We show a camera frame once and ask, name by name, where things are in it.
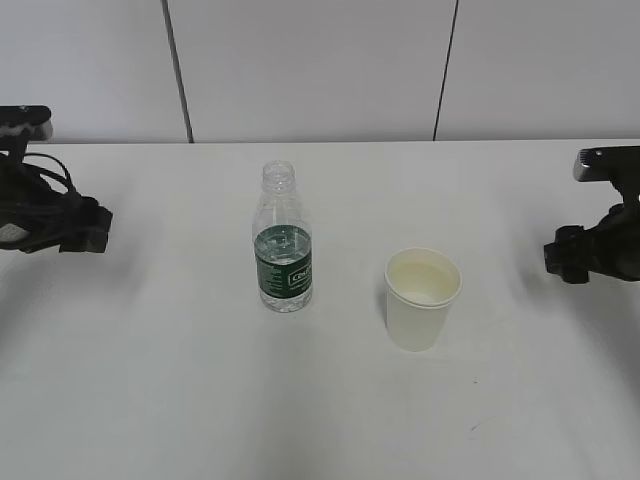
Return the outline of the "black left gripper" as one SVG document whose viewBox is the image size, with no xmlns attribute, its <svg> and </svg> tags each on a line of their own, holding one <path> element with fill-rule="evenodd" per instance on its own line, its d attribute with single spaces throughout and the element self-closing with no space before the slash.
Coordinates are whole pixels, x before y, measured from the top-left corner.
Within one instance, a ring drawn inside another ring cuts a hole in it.
<svg viewBox="0 0 640 480">
<path fill-rule="evenodd" d="M 113 214 L 79 193 L 56 157 L 26 152 L 1 154 L 1 248 L 31 254 L 57 247 L 61 253 L 102 254 Z"/>
</svg>

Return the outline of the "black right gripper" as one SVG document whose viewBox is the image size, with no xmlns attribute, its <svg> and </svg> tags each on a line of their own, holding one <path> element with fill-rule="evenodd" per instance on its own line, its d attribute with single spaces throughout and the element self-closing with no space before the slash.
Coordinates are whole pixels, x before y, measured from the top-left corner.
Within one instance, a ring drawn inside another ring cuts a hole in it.
<svg viewBox="0 0 640 480">
<path fill-rule="evenodd" d="M 596 273 L 639 281 L 639 209 L 616 204 L 594 227 L 565 225 L 543 249 L 549 274 L 568 284 L 586 284 Z"/>
</svg>

